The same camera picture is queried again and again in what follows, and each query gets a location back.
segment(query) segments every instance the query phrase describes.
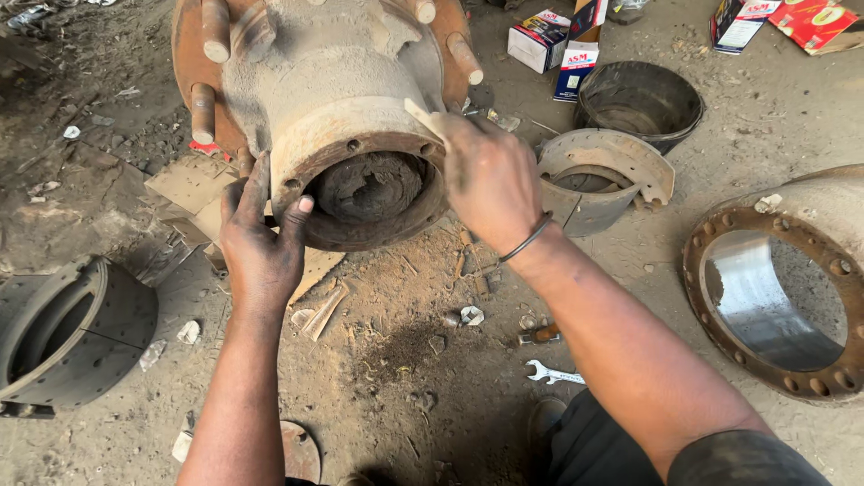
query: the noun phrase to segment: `shoe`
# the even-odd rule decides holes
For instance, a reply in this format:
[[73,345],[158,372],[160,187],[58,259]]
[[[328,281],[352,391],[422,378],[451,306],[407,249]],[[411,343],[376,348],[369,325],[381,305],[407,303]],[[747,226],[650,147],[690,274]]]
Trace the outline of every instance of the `shoe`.
[[355,472],[340,479],[336,486],[375,486],[375,483],[369,481],[368,477]]
[[555,397],[543,397],[534,405],[534,410],[528,418],[528,449],[534,451],[543,442],[546,432],[554,426],[564,411],[567,404]]

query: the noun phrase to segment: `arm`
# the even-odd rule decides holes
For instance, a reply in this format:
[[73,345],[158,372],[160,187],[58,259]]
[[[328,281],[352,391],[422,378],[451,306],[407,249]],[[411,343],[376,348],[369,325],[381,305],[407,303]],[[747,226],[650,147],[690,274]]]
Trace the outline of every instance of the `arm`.
[[[448,197],[498,254],[542,217],[537,161],[487,120],[434,114],[447,148]],[[573,245],[557,224],[509,261],[552,310],[579,372],[665,480],[686,445],[715,432],[771,434],[755,410],[687,344]]]
[[309,196],[284,214],[278,235],[258,222],[270,188],[264,154],[249,180],[226,188],[219,241],[232,284],[232,315],[195,437],[177,484],[285,482],[276,404],[276,353],[285,307],[303,272]]

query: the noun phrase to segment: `red box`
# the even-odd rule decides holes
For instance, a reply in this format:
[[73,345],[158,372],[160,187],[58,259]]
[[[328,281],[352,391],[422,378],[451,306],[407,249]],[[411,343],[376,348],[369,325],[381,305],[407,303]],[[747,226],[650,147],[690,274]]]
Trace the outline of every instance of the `red box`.
[[848,29],[859,22],[858,15],[832,0],[785,0],[768,22],[810,55],[859,47],[864,41],[859,29]]

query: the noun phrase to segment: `black bracelet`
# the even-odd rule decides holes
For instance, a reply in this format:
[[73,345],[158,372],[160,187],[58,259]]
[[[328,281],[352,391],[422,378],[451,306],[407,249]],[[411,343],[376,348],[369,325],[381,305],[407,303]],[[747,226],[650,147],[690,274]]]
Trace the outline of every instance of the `black bracelet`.
[[516,253],[519,253],[522,250],[524,250],[524,248],[526,246],[528,246],[529,243],[534,241],[534,239],[540,235],[540,233],[543,231],[543,229],[549,225],[550,221],[552,221],[552,212],[546,211],[546,213],[543,214],[543,218],[540,220],[539,223],[537,223],[537,229],[534,230],[534,233],[532,233],[531,236],[529,236],[527,240],[523,241],[521,245],[517,246],[515,250],[513,250],[512,252],[507,253],[503,257],[499,258],[498,264],[501,265],[502,263],[506,262],[507,260],[515,257]]

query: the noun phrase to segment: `cardboard box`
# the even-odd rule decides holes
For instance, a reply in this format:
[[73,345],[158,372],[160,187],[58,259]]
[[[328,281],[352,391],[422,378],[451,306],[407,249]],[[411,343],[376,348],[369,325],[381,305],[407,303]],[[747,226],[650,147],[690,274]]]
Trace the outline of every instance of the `cardboard box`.
[[576,12],[570,21],[570,31],[567,36],[567,48],[558,72],[553,99],[575,103],[579,97],[579,86],[588,73],[597,65],[600,56],[600,26],[606,20],[607,0],[578,0]]
[[544,10],[510,27],[507,54],[540,74],[561,64],[570,20],[552,10]]
[[598,42],[567,42],[553,99],[575,103],[579,97],[579,86],[585,76],[594,70],[599,55]]
[[810,55],[839,52],[864,45],[864,19],[859,19],[852,10],[831,0],[783,2],[768,17],[768,22],[776,25]]
[[741,54],[780,4],[780,0],[722,0],[708,21],[714,50]]
[[576,0],[576,9],[570,18],[568,42],[578,40],[589,30],[603,25],[609,0]]

